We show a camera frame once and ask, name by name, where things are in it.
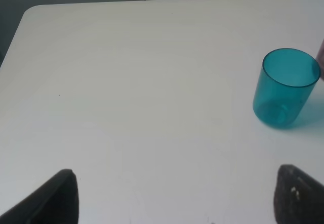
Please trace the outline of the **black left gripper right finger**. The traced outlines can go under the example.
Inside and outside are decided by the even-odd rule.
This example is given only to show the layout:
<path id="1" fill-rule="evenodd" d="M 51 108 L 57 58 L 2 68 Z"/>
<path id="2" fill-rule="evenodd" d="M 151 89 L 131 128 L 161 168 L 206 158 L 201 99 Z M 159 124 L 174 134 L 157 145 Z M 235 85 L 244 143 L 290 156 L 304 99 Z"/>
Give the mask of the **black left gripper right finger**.
<path id="1" fill-rule="evenodd" d="M 323 184 L 283 164 L 277 172 L 273 208 L 277 223 L 323 223 Z"/>

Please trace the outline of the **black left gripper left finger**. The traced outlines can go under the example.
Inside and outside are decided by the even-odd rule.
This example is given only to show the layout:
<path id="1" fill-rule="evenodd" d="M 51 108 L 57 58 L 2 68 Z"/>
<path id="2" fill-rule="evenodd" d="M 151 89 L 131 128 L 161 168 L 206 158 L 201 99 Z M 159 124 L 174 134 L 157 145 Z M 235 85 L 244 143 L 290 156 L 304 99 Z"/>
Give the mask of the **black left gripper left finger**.
<path id="1" fill-rule="evenodd" d="M 62 169 L 36 191 L 1 215 L 1 223 L 78 224 L 79 196 L 76 175 Z"/>

